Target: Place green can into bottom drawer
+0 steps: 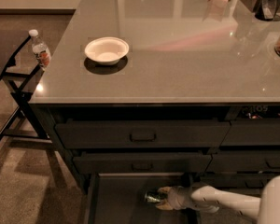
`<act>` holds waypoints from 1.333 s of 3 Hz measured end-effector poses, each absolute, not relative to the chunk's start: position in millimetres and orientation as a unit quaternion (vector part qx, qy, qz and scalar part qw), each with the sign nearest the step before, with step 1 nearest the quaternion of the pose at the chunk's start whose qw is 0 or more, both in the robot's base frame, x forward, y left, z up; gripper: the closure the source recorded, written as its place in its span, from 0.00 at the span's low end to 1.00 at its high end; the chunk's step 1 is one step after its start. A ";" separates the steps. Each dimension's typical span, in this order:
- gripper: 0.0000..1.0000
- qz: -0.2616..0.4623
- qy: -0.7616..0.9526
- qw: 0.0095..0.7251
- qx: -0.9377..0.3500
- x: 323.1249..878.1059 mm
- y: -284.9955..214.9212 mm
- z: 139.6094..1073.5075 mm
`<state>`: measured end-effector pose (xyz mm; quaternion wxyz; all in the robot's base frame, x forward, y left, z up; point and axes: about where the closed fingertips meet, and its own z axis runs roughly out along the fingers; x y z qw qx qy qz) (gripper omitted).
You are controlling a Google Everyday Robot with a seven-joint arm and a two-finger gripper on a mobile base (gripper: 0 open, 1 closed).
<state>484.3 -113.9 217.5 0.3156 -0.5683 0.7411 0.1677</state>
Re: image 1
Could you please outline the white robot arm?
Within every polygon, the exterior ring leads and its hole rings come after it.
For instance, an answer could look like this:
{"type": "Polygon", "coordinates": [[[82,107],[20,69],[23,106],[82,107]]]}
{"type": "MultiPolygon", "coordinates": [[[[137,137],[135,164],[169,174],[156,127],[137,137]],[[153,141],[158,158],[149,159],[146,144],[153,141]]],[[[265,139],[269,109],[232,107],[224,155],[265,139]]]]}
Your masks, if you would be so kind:
{"type": "Polygon", "coordinates": [[[215,189],[203,182],[190,187],[163,187],[167,197],[156,204],[160,210],[183,210],[215,213],[220,207],[229,208],[257,224],[280,224],[280,176],[270,180],[260,197],[215,189]]]}

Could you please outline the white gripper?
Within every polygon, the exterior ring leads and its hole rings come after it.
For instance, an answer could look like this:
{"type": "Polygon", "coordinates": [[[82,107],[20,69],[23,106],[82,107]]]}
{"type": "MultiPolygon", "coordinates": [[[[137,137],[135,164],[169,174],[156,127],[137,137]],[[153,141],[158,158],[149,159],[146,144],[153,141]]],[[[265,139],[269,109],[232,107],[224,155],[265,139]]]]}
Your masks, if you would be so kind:
{"type": "Polygon", "coordinates": [[[191,187],[161,187],[157,190],[158,193],[167,194],[168,202],[157,203],[156,207],[163,211],[182,210],[182,209],[193,209],[195,207],[194,201],[190,195],[192,193],[191,187]]]}

